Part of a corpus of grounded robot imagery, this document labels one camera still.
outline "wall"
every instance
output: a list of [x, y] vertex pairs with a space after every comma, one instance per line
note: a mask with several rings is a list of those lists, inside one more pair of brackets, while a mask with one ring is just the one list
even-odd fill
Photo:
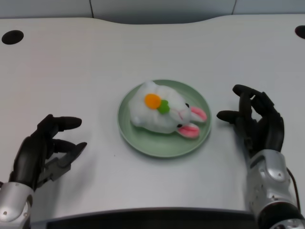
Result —
[[0, 18], [91, 16], [89, 0], [0, 0]]
[[92, 17], [131, 24], [187, 23], [232, 14], [305, 13], [305, 0], [0, 0], [0, 18]]

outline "plush bunny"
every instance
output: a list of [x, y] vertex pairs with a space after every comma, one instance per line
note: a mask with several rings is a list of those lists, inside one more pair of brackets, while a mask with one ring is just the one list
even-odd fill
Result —
[[191, 121], [205, 122], [205, 112], [190, 107], [173, 88], [147, 81], [129, 101], [131, 122], [153, 132], [177, 131], [184, 137], [199, 136], [199, 127]]

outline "green plate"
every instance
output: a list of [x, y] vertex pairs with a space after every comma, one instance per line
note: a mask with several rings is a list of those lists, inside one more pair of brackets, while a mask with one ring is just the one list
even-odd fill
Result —
[[133, 88], [122, 100], [118, 111], [118, 125], [121, 135], [135, 149], [150, 156], [175, 157], [187, 154], [196, 149], [208, 136], [211, 130], [211, 111], [203, 96], [192, 87], [173, 80], [154, 80], [158, 85], [165, 85], [175, 89], [190, 106], [202, 108], [207, 115], [207, 121], [197, 124], [200, 135], [196, 139], [188, 139], [174, 132], [172, 134], [159, 134], [144, 128], [135, 127], [130, 122], [128, 102], [136, 94], [139, 87]]

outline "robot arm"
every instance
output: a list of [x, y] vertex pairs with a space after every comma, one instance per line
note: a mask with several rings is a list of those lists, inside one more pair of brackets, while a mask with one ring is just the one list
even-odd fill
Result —
[[[236, 85], [239, 111], [221, 111], [217, 117], [234, 124], [249, 153], [247, 203], [259, 229], [304, 229], [304, 217], [289, 192], [290, 171], [281, 154], [284, 122], [263, 92]], [[262, 116], [252, 119], [252, 108]]]
[[[60, 131], [77, 128], [81, 119], [45, 117], [37, 130], [25, 138], [15, 158], [8, 183], [0, 189], [0, 228], [29, 229], [32, 197], [36, 188], [56, 180], [71, 169], [71, 163], [82, 153], [87, 143], [78, 145], [53, 139]], [[66, 153], [61, 159], [45, 163], [53, 153]]]

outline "pink bunny ear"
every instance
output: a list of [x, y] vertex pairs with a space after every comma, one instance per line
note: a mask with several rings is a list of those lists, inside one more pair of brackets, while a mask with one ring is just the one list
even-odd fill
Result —
[[205, 122], [207, 120], [206, 113], [202, 109], [191, 106], [191, 112], [191, 119], [193, 121]]
[[189, 125], [185, 125], [177, 130], [179, 134], [184, 137], [196, 138], [200, 134], [199, 127], [193, 123], [189, 123]]

